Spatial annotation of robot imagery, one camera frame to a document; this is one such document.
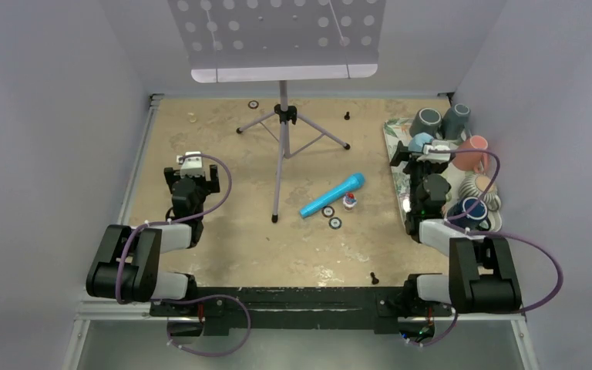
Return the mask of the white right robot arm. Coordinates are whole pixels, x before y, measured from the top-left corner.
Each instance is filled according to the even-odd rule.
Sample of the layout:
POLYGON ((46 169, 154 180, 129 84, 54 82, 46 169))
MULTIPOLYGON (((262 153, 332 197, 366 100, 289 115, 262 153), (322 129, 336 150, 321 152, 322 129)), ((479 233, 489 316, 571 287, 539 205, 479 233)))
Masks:
POLYGON ((403 306, 413 314, 423 312, 432 301, 451 304, 459 313, 516 311, 522 294, 508 242, 475 233, 489 215, 485 195, 464 196, 446 206, 452 186, 442 172, 454 155, 445 142, 433 140, 420 151, 398 143, 390 160, 409 178, 405 232, 449 258, 448 274, 411 277, 414 285, 402 292, 403 306))

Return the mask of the lilac music stand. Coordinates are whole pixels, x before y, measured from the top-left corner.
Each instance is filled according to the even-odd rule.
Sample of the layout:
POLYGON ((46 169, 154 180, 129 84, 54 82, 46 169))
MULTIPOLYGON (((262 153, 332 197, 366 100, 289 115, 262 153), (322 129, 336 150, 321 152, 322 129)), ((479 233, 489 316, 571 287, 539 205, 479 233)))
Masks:
POLYGON ((302 120, 345 150, 350 144, 288 102, 289 81, 362 79, 378 69, 386 3, 374 0, 170 1, 170 14, 198 83, 270 82, 279 85, 274 111, 237 133, 277 116, 280 122, 271 220, 279 217, 283 160, 291 158, 289 126, 302 120))

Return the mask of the round black token upper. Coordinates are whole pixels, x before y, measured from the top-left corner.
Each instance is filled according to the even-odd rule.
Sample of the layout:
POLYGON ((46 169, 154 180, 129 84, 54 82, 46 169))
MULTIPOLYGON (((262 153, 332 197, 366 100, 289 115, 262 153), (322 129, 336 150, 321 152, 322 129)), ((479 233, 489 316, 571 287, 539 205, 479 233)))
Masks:
POLYGON ((335 215, 335 210, 331 206, 326 206, 321 209, 321 213, 324 217, 333 217, 335 215))

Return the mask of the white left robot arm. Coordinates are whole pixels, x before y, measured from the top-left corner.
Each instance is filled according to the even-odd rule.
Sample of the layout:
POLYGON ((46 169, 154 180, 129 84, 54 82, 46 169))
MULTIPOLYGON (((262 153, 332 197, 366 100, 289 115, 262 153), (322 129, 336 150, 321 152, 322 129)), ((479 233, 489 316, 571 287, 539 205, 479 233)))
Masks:
POLYGON ((202 217, 176 224, 183 217, 204 212, 204 202, 220 192, 218 168, 203 170, 164 169, 172 207, 166 219, 172 224, 156 225, 132 235, 133 227, 109 225, 102 237, 86 278, 86 292, 96 298, 120 298, 125 303, 169 300, 179 315, 190 315, 199 304, 195 278, 190 274, 161 271, 160 255, 196 247, 204 231, 202 217))

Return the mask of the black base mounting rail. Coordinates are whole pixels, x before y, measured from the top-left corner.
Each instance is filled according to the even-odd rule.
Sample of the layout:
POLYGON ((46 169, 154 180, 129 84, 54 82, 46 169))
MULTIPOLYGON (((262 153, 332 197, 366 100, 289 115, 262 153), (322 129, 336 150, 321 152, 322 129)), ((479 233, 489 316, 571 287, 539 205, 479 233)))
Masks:
POLYGON ((397 287, 198 288, 205 302, 152 304, 150 316, 186 321, 193 334, 226 336, 232 329, 369 330, 398 334, 409 319, 428 324, 452 315, 447 304, 426 303, 397 287))

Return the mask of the small cupcake figurine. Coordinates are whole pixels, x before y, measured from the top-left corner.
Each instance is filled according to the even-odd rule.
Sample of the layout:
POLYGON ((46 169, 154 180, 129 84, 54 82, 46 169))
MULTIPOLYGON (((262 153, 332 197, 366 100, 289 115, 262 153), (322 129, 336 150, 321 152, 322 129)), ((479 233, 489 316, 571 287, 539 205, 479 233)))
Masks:
POLYGON ((343 207, 350 211, 353 210, 357 205, 357 199, 353 193, 346 193, 342 198, 343 207))

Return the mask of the black chess pawn near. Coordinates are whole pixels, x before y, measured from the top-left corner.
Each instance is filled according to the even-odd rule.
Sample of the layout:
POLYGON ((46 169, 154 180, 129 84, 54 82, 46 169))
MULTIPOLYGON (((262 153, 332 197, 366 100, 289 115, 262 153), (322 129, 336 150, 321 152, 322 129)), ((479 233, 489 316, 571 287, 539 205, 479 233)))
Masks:
POLYGON ((371 272, 370 273, 370 277, 371 277, 371 280, 372 280, 372 284, 373 285, 376 285, 376 284, 379 283, 379 279, 375 276, 375 273, 374 272, 371 272))

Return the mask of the plain pink mug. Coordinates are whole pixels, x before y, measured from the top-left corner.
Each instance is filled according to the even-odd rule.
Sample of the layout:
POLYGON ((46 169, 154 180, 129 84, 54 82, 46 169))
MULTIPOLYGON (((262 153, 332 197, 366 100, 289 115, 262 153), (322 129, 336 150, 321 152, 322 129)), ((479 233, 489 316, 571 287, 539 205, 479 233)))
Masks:
POLYGON ((459 145, 458 150, 470 152, 456 153, 452 165, 461 171, 486 173, 489 169, 489 155, 475 150, 487 150, 489 143, 483 136, 471 136, 459 145))

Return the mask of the light blue mug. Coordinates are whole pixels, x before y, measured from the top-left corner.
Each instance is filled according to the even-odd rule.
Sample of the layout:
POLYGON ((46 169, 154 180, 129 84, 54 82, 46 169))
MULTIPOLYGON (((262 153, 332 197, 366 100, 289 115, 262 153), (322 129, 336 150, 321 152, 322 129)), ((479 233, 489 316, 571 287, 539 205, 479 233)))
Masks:
POLYGON ((430 144, 433 140, 434 140, 434 136, 432 136, 426 132, 417 133, 409 141, 408 149, 410 152, 422 153, 423 147, 426 144, 430 144))

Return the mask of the striped grey white mug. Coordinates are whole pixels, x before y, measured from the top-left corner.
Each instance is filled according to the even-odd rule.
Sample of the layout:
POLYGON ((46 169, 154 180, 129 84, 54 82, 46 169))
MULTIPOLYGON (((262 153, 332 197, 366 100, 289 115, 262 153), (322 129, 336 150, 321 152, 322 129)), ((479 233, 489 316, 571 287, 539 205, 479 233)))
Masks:
POLYGON ((490 211, 498 211, 502 207, 502 201, 498 195, 497 186, 490 184, 491 178, 481 174, 473 173, 464 178, 458 189, 458 197, 479 197, 482 193, 483 202, 490 211))

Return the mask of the slate blue-grey mug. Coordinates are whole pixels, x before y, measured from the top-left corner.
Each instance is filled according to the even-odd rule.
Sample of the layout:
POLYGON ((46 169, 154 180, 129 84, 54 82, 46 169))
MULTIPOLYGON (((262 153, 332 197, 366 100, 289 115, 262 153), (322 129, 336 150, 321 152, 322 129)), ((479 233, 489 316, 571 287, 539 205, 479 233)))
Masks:
POLYGON ((471 110, 462 103, 452 105, 442 118, 440 133, 445 140, 459 140, 469 121, 471 110))

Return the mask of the dark grey mug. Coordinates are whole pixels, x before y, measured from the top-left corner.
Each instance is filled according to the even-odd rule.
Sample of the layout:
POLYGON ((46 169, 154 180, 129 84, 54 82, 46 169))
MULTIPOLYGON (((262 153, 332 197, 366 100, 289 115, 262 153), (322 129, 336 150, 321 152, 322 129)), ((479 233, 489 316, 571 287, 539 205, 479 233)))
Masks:
POLYGON ((442 116, 437 109, 433 108, 422 108, 420 109, 409 129, 409 135, 414 137, 420 133, 427 133, 432 137, 435 137, 442 122, 442 116))

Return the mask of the round black token lower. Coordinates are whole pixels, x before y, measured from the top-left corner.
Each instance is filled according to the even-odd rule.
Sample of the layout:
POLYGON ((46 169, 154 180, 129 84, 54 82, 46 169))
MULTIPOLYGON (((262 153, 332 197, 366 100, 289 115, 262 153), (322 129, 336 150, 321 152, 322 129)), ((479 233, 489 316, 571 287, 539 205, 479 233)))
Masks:
POLYGON ((328 225, 333 230, 338 230, 342 226, 342 221, 339 217, 331 217, 329 219, 328 225))

